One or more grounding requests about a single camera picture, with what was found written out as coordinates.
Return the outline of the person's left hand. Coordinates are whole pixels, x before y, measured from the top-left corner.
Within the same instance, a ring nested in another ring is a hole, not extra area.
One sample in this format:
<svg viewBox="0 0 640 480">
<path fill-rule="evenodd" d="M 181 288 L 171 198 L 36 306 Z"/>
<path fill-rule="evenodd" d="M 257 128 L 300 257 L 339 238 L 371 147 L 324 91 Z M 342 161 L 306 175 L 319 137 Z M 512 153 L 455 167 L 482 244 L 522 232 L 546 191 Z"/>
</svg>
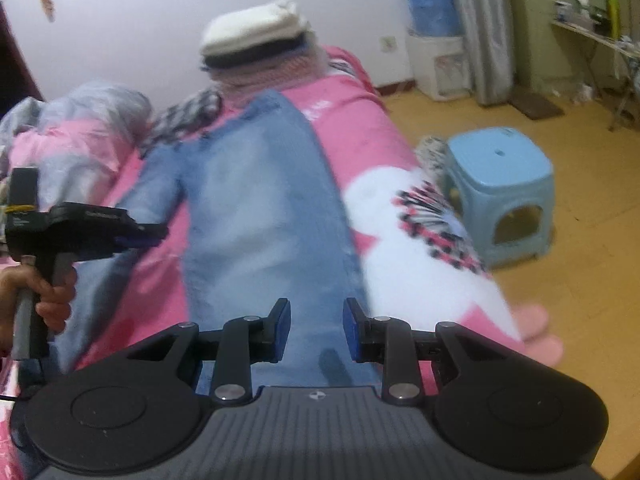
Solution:
<svg viewBox="0 0 640 480">
<path fill-rule="evenodd" d="M 6 358 L 13 346 L 14 318 L 18 293 L 31 290 L 39 297 L 35 310 L 55 333 L 62 333 L 72 313 L 70 303 L 76 296 L 77 271 L 70 270 L 60 286 L 52 286 L 33 266 L 8 266 L 1 270 L 1 356 Z"/>
</svg>

